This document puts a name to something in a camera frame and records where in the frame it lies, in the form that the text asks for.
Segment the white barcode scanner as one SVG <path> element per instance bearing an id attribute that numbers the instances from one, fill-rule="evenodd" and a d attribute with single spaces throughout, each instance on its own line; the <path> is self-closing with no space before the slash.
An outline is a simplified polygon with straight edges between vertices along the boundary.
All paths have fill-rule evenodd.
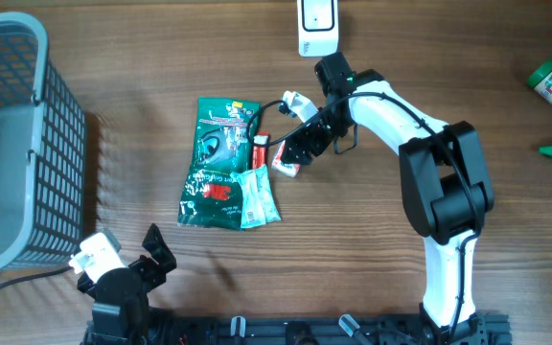
<path id="1" fill-rule="evenodd" d="M 301 57 L 321 58 L 337 51 L 337 0 L 297 0 L 297 24 Z"/>

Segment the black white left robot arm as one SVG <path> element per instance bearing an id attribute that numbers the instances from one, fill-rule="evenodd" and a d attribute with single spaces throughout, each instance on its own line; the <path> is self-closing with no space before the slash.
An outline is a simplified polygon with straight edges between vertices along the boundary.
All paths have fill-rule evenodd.
<path id="1" fill-rule="evenodd" d="M 169 335 L 173 316 L 150 306 L 148 294 L 166 282 L 177 267 L 156 224 L 149 226 L 142 246 L 149 252 L 125 264 L 121 245 L 103 230 L 80 243 L 69 261 L 80 277 L 77 289 L 94 299 L 92 320 L 83 344 L 173 344 Z"/>

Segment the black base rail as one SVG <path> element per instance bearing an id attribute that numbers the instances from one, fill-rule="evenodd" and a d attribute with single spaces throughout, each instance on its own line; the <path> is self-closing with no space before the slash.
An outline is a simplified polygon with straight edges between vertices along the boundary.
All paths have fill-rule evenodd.
<path id="1" fill-rule="evenodd" d="M 438 344 L 415 314 L 376 318 L 246 319 L 171 318 L 149 326 L 137 339 L 99 333 L 91 324 L 83 344 Z"/>

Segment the small red white packet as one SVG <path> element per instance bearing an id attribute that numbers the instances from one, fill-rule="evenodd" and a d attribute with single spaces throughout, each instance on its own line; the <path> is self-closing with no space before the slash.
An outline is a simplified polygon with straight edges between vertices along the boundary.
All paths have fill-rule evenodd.
<path id="1" fill-rule="evenodd" d="M 284 163 L 282 160 L 285 152 L 285 142 L 281 142 L 276 154 L 272 159 L 271 168 L 288 177 L 295 177 L 300 171 L 300 165 L 294 163 Z"/>

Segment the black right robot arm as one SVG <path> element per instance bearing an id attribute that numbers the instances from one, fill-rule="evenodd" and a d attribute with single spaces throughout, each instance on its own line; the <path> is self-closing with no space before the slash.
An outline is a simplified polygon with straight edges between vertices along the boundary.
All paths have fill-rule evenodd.
<path id="1" fill-rule="evenodd" d="M 476 130 L 450 125 L 399 96 L 379 72 L 351 69 L 340 52 L 314 67 L 326 103 L 292 91 L 279 109 L 301 119 L 284 139 L 282 159 L 308 165 L 348 132 L 365 127 L 399 159 L 402 206 L 424 241 L 425 294 L 410 320 L 418 344 L 488 344 L 472 300 L 473 251 L 495 196 Z"/>

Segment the red stick packet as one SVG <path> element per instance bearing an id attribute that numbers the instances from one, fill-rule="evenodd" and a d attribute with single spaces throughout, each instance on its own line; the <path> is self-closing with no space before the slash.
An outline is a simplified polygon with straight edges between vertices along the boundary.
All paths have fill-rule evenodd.
<path id="1" fill-rule="evenodd" d="M 266 163 L 267 148 L 265 144 L 268 143 L 269 133 L 267 131 L 258 132 L 254 136 L 255 146 L 252 150 L 251 168 L 258 169 Z"/>

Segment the pale teal packet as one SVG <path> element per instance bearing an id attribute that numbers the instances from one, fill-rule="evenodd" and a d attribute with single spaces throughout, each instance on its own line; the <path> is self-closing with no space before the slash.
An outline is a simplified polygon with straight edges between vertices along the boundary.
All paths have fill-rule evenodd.
<path id="1" fill-rule="evenodd" d="M 266 164 L 246 172 L 232 172 L 230 176 L 241 187 L 242 229 L 282 220 L 271 192 Z"/>

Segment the green 3M product pouch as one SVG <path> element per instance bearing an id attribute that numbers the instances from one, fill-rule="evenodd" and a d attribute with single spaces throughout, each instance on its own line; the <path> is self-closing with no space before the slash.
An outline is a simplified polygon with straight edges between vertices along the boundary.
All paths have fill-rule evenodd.
<path id="1" fill-rule="evenodd" d="M 259 103 L 226 98 L 197 100 L 192 160 L 179 200 L 181 226 L 239 230 L 242 190 L 231 177 L 250 169 Z"/>

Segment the grey plastic mesh basket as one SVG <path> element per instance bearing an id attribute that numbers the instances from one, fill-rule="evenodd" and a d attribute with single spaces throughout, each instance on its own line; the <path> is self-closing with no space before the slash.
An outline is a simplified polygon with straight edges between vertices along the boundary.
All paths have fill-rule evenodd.
<path id="1" fill-rule="evenodd" d="M 35 17 L 0 13 L 0 271 L 52 268 L 82 237 L 87 120 Z"/>

